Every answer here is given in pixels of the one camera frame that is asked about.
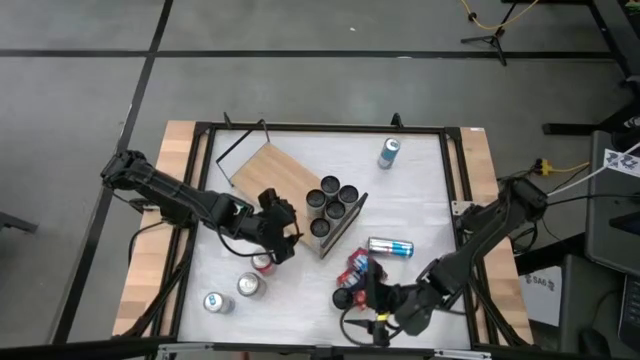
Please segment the camera stand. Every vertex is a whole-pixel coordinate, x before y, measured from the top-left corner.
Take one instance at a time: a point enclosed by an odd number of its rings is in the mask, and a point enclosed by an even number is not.
[[[500,60],[500,63],[502,64],[502,66],[507,66],[507,60],[504,57],[502,46],[500,46],[500,37],[504,34],[504,29],[502,25],[504,25],[504,23],[507,22],[507,20],[509,20],[509,16],[511,16],[511,13],[513,12],[513,9],[515,9],[516,5],[517,5],[517,2],[514,2],[511,4],[509,11],[507,11],[507,14],[504,16],[504,19],[502,19],[502,22],[500,22],[500,27],[498,27],[498,29],[496,29],[496,32],[494,32],[492,35],[465,38],[465,39],[461,39],[460,42],[463,44],[468,44],[476,41],[482,41],[491,45],[493,48],[496,49],[498,53],[498,60]],[[473,21],[477,16],[478,15],[476,13],[471,13],[467,18],[469,19],[469,21]]]

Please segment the concrete floor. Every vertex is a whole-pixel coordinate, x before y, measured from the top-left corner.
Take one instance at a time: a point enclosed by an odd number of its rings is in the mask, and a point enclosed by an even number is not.
[[[0,48],[146,50],[161,0],[7,0]],[[508,6],[471,1],[484,23]],[[484,34],[458,2],[184,0],[161,49],[474,51]],[[605,51],[588,10],[536,7],[508,28],[508,51]],[[40,225],[0,233],[0,347],[42,344],[78,256],[143,59],[0,58],[0,209]],[[485,127],[498,176],[537,157],[558,167],[588,157],[588,138],[543,136],[546,122],[597,122],[630,95],[609,61],[444,59],[158,59],[130,148],[155,161],[167,120],[233,120]],[[563,176],[536,179],[543,189]],[[575,189],[564,196],[582,194]],[[550,209],[565,237],[582,231],[585,204]],[[110,336],[139,216],[112,203],[71,333]],[[539,245],[551,237],[541,231]]]

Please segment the white table surface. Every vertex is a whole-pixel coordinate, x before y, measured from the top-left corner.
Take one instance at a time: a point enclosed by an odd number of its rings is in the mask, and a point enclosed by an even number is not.
[[[243,197],[215,164],[215,159],[243,133],[216,131],[207,190]],[[253,271],[249,259],[229,253],[216,234],[200,225],[179,340],[350,346],[338,327],[340,311],[332,305],[331,294],[336,289],[336,277],[346,269],[347,257],[358,246],[366,246],[369,236],[414,243],[415,254],[410,259],[376,258],[389,274],[388,284],[413,283],[431,260],[455,250],[440,140],[429,134],[270,131],[269,135],[273,145],[319,178],[335,175],[343,185],[351,184],[361,194],[369,193],[369,198],[323,260],[299,243],[296,255],[278,266],[274,275],[264,278],[268,288],[260,300],[244,298],[236,291],[238,277]],[[393,167],[381,170],[376,161],[389,136],[400,140],[401,149]],[[265,141],[264,132],[254,131],[221,161],[224,171],[231,177]],[[240,252],[258,248],[242,240],[227,242]],[[233,297],[234,312],[208,313],[203,300],[211,291]],[[463,309],[462,298],[453,308]],[[373,319],[373,312],[354,309],[349,317]],[[346,327],[355,339],[371,341],[364,329]],[[430,326],[419,336],[402,333],[393,339],[391,347],[469,349],[466,317],[436,311]]]

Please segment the yellow cable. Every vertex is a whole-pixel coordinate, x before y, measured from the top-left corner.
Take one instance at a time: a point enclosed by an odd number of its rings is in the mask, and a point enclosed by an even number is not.
[[[580,164],[580,165],[574,166],[574,167],[569,168],[569,169],[550,169],[550,170],[549,170],[549,172],[560,172],[560,173],[563,173],[563,172],[573,172],[573,171],[576,171],[576,170],[582,169],[582,168],[583,168],[583,167],[585,167],[585,166],[589,166],[589,164],[590,164],[589,162],[586,162],[586,163],[584,163],[584,164]]]
[[[464,8],[467,10],[467,15],[471,15],[471,8],[469,7],[469,4],[467,4],[467,0],[460,0],[462,1],[462,4],[464,5]],[[494,25],[494,26],[486,26],[486,25],[482,25],[480,24],[480,22],[478,22],[478,20],[474,17],[473,18],[473,22],[476,23],[476,25],[478,25],[479,28],[481,29],[485,29],[485,30],[495,30],[499,27],[505,27],[509,24],[511,24],[512,22],[518,20],[518,18],[522,15],[524,15],[527,11],[531,10],[531,8],[537,4],[540,0],[535,0],[534,2],[531,3],[531,5],[527,6],[526,9],[522,10],[518,15],[514,16],[513,18],[511,18],[511,20],[505,21],[503,24],[499,24],[499,25]]]

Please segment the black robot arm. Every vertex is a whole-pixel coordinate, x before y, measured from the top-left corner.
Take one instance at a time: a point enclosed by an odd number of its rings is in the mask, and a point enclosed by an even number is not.
[[[165,221],[188,227],[198,221],[232,239],[244,239],[262,246],[274,262],[282,263],[294,255],[299,233],[284,236],[284,228],[295,224],[293,206],[280,199],[274,189],[258,197],[262,211],[241,199],[215,191],[200,191],[156,170],[141,152],[115,154],[100,176],[110,189],[135,190],[160,208]]]
[[[433,310],[450,306],[452,302],[447,300],[470,282],[474,264],[523,222],[535,222],[544,215],[546,200],[545,193],[527,179],[505,181],[496,201],[486,207],[470,207],[457,219],[457,230],[470,235],[466,243],[458,251],[433,260],[415,284],[388,286],[369,272],[367,306],[378,314],[394,314],[399,328],[408,335],[420,334],[429,326]],[[497,309],[489,311],[502,318]],[[374,344],[388,346],[387,332],[374,334],[378,336]]]

